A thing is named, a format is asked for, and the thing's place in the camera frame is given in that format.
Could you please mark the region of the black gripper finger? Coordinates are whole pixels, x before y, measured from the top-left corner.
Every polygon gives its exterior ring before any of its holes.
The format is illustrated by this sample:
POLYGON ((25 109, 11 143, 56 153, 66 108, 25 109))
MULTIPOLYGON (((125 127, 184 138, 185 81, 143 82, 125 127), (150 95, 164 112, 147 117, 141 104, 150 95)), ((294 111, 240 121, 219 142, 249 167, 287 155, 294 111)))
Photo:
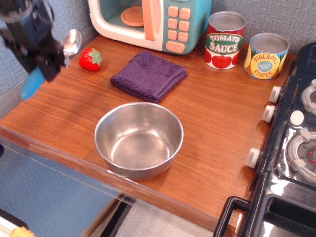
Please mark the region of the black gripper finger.
POLYGON ((53 81, 64 66, 64 58, 37 58, 37 65, 47 81, 53 81))

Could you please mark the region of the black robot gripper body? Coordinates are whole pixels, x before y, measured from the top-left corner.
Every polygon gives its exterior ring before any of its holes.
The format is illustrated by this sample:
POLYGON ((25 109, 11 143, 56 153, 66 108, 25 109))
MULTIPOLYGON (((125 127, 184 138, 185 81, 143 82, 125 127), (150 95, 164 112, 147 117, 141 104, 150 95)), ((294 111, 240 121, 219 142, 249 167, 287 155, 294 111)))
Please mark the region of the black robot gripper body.
POLYGON ((64 58, 60 43, 52 36, 54 13, 48 5, 43 0, 0 2, 0 19, 6 24, 0 35, 28 72, 37 66, 37 58, 64 58))

